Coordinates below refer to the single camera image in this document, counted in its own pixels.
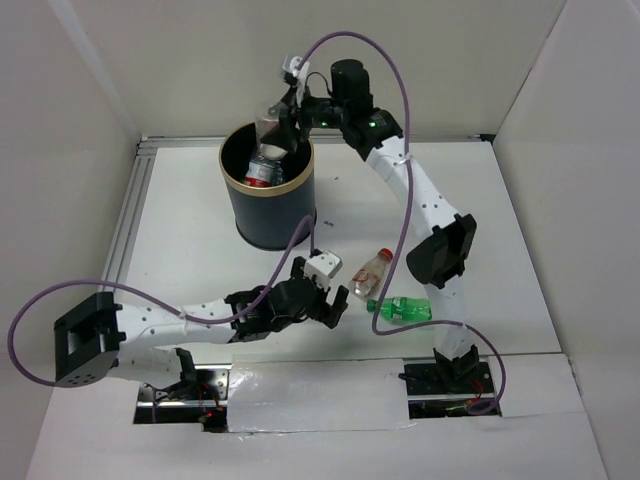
gold rim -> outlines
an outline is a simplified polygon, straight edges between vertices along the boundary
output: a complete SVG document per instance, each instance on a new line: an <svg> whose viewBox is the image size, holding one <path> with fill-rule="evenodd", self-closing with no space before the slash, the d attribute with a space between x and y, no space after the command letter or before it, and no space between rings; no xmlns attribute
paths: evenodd
<svg viewBox="0 0 640 480"><path fill-rule="evenodd" d="M314 163L314 157L315 157L313 142L311 141L311 139L309 139L309 145L311 145L311 158L309 159L309 163L307 164L305 169L302 171L302 173L298 175L296 178L294 178L293 180L291 180L290 182L283 183L282 185L278 185L277 187L266 187L266 188L250 187L249 185L240 183L238 180L236 180L231 175L229 175L229 173L227 173L227 170L224 168L224 165L222 165L222 149L227 143L227 140L233 134L235 134L236 132L238 132L239 130L243 129L246 126L247 125L243 125L242 127L234 130L230 135L227 136L227 138L225 138L224 142L222 142L222 145L220 146L220 152L218 153L218 162L220 163L220 170L222 171L222 175L224 176L224 181L227 182L227 185L229 185L234 190L237 190L238 192L244 193L245 195L251 195L252 197L277 197L278 195L284 195L285 193L289 193L295 190L309 178L309 176L311 175L311 172L313 172L313 163Z"/></svg>

black bracket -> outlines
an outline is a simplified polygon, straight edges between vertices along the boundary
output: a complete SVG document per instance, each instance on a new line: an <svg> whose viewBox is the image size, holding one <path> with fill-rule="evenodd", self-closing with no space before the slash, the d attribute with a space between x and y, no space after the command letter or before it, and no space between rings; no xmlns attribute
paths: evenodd
<svg viewBox="0 0 640 480"><path fill-rule="evenodd" d="M471 214L455 216L444 228L434 227L432 235L407 254L407 266L413 277L438 288L455 275L462 275L469 256L477 223Z"/></svg>
<svg viewBox="0 0 640 480"><path fill-rule="evenodd" d="M99 292L56 320L56 387L79 387L107 375L126 340L116 320L121 308L113 292Z"/></svg>

bottle cap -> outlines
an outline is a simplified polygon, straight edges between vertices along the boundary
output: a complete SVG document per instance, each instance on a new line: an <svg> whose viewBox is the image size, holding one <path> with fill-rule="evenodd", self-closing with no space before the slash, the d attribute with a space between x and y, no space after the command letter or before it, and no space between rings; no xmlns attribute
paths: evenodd
<svg viewBox="0 0 640 480"><path fill-rule="evenodd" d="M378 252L378 255L382 255L383 257L385 257L388 261L393 260L393 253L391 253L391 250L389 250L388 248L383 248L382 250L380 250Z"/></svg>

wire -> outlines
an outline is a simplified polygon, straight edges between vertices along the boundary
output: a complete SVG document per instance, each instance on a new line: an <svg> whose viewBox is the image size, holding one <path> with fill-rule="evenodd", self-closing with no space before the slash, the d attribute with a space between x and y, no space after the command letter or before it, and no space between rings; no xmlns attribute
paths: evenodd
<svg viewBox="0 0 640 480"><path fill-rule="evenodd" d="M200 407L200 410L202 410L202 413L205 413L205 409L204 409L204 399L202 398L202 390L200 389L200 385L196 385L196 389L198 390L198 406Z"/></svg>
<svg viewBox="0 0 640 480"><path fill-rule="evenodd" d="M398 67L396 66L395 62L391 59L389 54L385 52L385 50L378 43L376 43L374 40L372 40L371 38L361 33L342 30L342 31L333 32L328 35L325 35L324 37L320 38L316 43L314 43L311 46L311 48L307 51L307 53L302 57L300 65L304 65L305 62L309 60L309 57L311 57L313 52L315 52L318 49L318 47L320 47L323 43L336 37L353 37L353 38L360 39L363 42L371 45L374 49L376 49L380 53L380 55L384 57L384 59L389 64L389 67L391 68L391 70L393 71L393 74L396 77L396 80L398 82L398 87L400 88L400 93L402 95L402 104L404 107L404 154L405 154L404 164L407 168L407 183L408 183L407 206L405 209L402 228L400 229L400 236L398 237L398 244L396 246L395 255L393 257L393 260L391 261L391 265L389 265L389 273L387 275L387 279L385 280L382 288L380 289L378 304L373 314L373 318L371 319L371 329L373 330L373 333L375 333L376 335L386 336L386 335L394 335L396 333L406 332L409 330L413 330L414 328L420 328L425 326L448 325L448 326L467 328L471 330L473 333L475 333L478 337L482 339L484 343L487 344L489 349L491 349L491 351L494 353L494 355L496 356L496 360L500 365L500 371L502 373L502 384L500 385L500 390L498 392L498 395L496 395L495 399L481 399L478 402L475 402L472 406L469 406L467 408L467 412L471 415L484 415L485 413L489 413L491 410L493 410L498 405L500 399L504 395L504 390L507 384L507 372L506 372L506 368L504 366L502 357L498 353L498 350L493 346L493 344L489 341L489 339L485 337L477 328L472 327L471 325L467 325L463 322L457 322L454 320L435 320L435 321L429 321L429 322L415 323L413 325L407 325L399 328L394 328L391 330L378 329L378 317L380 316L380 310L382 309L382 303L383 303L382 300L387 295L387 291L389 290L389 286L391 285L391 281L393 280L396 267L398 266L398 260L400 259L400 253L402 252L402 247L404 246L404 242L407 237L407 232L409 231L409 225L411 223L411 207L413 204L413 170L411 168L411 161L409 159L409 137L411 135L411 114L409 112L409 96L407 94L407 89L405 87L404 81L402 80L402 76L400 75L400 71L398 70ZM485 403L489 403L489 406L486 408L483 408L482 410L475 409L475 407L478 404L485 404Z"/></svg>
<svg viewBox="0 0 640 480"><path fill-rule="evenodd" d="M371 45L374 49L380 53L384 57L384 59L389 64L389 67L393 71L393 74L396 77L396 81L398 82L398 87L400 87L400 93L402 95L402 104L404 108L404 154L405 154L405 166L407 168L407 181L408 181L408 197L407 197L407 207L405 209L404 214L404 222L402 224L402 228L400 229L400 236L398 237L398 244L396 245L395 255L393 256L393 260L391 260L391 264L389 265L389 273L387 275L387 279L385 280L382 288L380 289L380 296L378 298L378 305L376 306L376 310L373 314L373 318L371 320L371 329L373 333L376 335L392 335L394 333L400 333L400 330L378 330L378 317L380 316L380 310L382 309L382 300L387 294L389 290L389 286L391 285L391 281L393 280L393 276L395 274L396 268L398 266L398 261L400 260L400 254L402 253L402 247L404 246L405 239L407 238L407 232L409 231L409 225L411 223L411 206L413 203L413 170L411 168L411 162L408 160L409 154L409 137L411 136L411 112L409 107L409 95L407 93L407 89L405 87L404 81L402 80L402 75L400 75L400 71L396 66L395 62L391 59L389 54L382 48L376 41L371 38L363 35L361 33L352 32L349 30L341 30L337 32L330 33L320 38L317 42L315 42L311 48L305 53L300 61L300 65L304 65L309 57L325 42L337 37L353 37L359 40L362 40L365 43Z"/></svg>
<svg viewBox="0 0 640 480"><path fill-rule="evenodd" d="M471 385L476 387L476 393L477 393L476 400L479 400L480 397L482 397L482 394L484 393L484 387L482 386L482 382L477 378L474 378L473 381L471 382Z"/></svg>
<svg viewBox="0 0 640 480"><path fill-rule="evenodd" d="M324 80L324 84L327 87L327 94L329 96L331 96L331 89L329 88L329 80L327 80L327 77L325 77L322 73L320 72L311 72L309 75L307 75L306 80L304 81L304 90L307 90L307 83L309 83L309 79L313 76L313 75L320 75L322 77L322 79Z"/></svg>
<svg viewBox="0 0 640 480"><path fill-rule="evenodd" d="M224 324L224 323L233 322L233 321L239 319L240 317L243 317L246 314L248 314L251 311L253 311L253 309L256 308L260 304L260 302L262 302L262 300L264 300L264 298L267 296L269 291L271 291L271 288L273 287L276 279L278 278L278 275L280 275L280 272L284 268L284 265L285 265L285 263L287 261L287 258L289 258L289 255L291 254L291 250L293 250L293 247L296 245L298 240L302 237L302 234L303 234L303 231L304 231L304 227L305 227L305 225L307 223L309 224L309 228L311 230L310 250L313 253L313 251L315 250L314 223L313 223L313 217L311 215L307 215L306 217L304 217L300 221L300 223L296 227L296 230L293 232L293 235L291 236L291 240L289 240L289 244L287 245L287 248L284 251L284 254L282 255L282 258L280 259L280 262L276 266L276 269L273 272L273 275L271 275L271 278L267 282L266 286L260 292L258 297L253 302L251 302L249 305L247 305L246 308L244 308L243 310L239 311L235 315L232 315L232 316L227 317L227 318L216 319L216 320L211 320L211 319L206 319L206 318L199 318L199 317L195 317L193 315L184 315L184 318L186 320L188 320L188 321L195 322L195 323L200 323L200 324L203 324L203 325L221 325L221 324ZM164 310L168 311L169 313L172 313L173 315L176 315L176 316L180 317L183 314L183 312L178 310L177 308L172 307L171 305L163 302L162 300L160 300L160 299L158 299L158 298L156 298L156 297L154 297L152 295L149 295L148 293L143 292L142 290L138 290L137 288L130 287L128 285L124 285L124 284L118 283L118 282L110 282L108 280L97 280L97 279L87 278L87 279L79 279L79 280L69 280L69 281L66 281L66 282L61 282L61 283L57 283L55 285L52 285L49 288L46 288L46 289L42 290L40 293L37 293L36 295L31 297L31 299L27 303L24 304L24 306L18 311L16 316L11 321L11 324L9 325L9 330L7 332L7 350L9 352L9 359L11 360L11 363L13 364L13 366L16 367L18 372L20 372L24 377L26 377L27 379L31 380L32 382L35 382L35 383L37 383L39 385L44 385L46 387L54 387L55 386L55 382L52 382L51 380L46 380L46 379L40 378L40 377L32 374L31 372L29 372L24 367L24 365L22 365L22 363L20 363L20 360L18 360L18 356L16 355L16 347L15 347L15 334L16 334L16 329L18 327L18 324L20 323L20 320L22 320L22 317L24 317L24 315L27 313L27 311L35 303L37 303L39 300L41 300L42 298L46 297L47 295L50 295L53 292L56 292L58 290L62 290L64 288L76 287L76 286L81 286L81 285L82 286L84 286L84 285L97 285L97 286L101 286L101 287L109 287L109 288L115 288L115 289L118 289L118 290L123 290L125 292L128 292L128 293L131 293L133 295L136 295L136 296L138 296L138 297L140 297L140 298L142 298L144 300L147 300L148 302L151 302L151 303L159 306L160 308L163 308Z"/></svg>
<svg viewBox="0 0 640 480"><path fill-rule="evenodd" d="M156 423L156 408L158 406L157 392L158 390L156 388L151 387L151 423Z"/></svg>

can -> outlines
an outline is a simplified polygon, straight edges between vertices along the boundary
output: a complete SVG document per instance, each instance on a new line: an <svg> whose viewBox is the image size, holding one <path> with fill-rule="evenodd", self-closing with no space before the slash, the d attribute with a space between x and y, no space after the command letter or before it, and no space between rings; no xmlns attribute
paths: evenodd
<svg viewBox="0 0 640 480"><path fill-rule="evenodd" d="M250 187L273 187L277 175L278 165L275 162L254 155L249 161L249 168L243 183Z"/></svg>
<svg viewBox="0 0 640 480"><path fill-rule="evenodd" d="M281 160L284 183L256 187L244 183L256 147L255 124L240 127L220 147L219 163L240 236L263 250L284 250L300 221L315 218L314 152L311 140ZM302 242L311 233L305 226Z"/></svg>

